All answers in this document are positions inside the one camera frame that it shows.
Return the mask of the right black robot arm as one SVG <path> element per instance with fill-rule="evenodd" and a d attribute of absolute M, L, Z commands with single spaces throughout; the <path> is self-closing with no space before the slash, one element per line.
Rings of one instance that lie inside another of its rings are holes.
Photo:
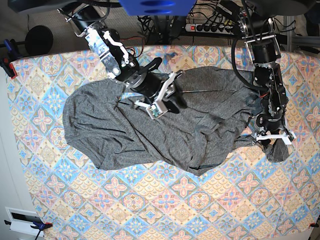
<path fill-rule="evenodd" d="M 66 21 L 72 22 L 79 37 L 84 37 L 90 50 L 99 56 L 108 79 L 123 84 L 131 91 L 143 96 L 134 102 L 136 108 L 144 108 L 151 119 L 157 119 L 167 112 L 179 114 L 187 103 L 175 80 L 182 71 L 171 72 L 167 79 L 161 79 L 153 71 L 162 63 L 160 57 L 140 66 L 137 58 L 121 43 L 118 32 L 104 23 L 106 16 L 99 16 L 89 0 L 77 0 L 58 9 Z"/>

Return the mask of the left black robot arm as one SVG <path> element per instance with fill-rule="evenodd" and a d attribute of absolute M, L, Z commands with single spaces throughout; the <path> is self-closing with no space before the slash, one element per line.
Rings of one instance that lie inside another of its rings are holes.
<path fill-rule="evenodd" d="M 271 141 L 291 145 L 296 135 L 286 127 L 285 113 L 289 99 L 280 64 L 277 63 L 281 58 L 281 51 L 275 35 L 274 19 L 271 16 L 258 15 L 246 1 L 242 1 L 236 23 L 236 38 L 231 45 L 232 68 L 247 88 L 259 94 L 262 108 L 262 112 L 255 117 L 255 142 L 263 146 L 267 146 Z M 235 50 L 238 40 L 244 42 L 254 66 L 252 81 L 246 80 L 237 69 Z"/>

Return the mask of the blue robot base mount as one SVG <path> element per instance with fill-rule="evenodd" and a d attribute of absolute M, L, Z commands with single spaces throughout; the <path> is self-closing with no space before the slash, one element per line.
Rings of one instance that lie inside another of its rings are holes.
<path fill-rule="evenodd" d="M 119 0 L 129 16 L 187 16 L 196 0 Z"/>

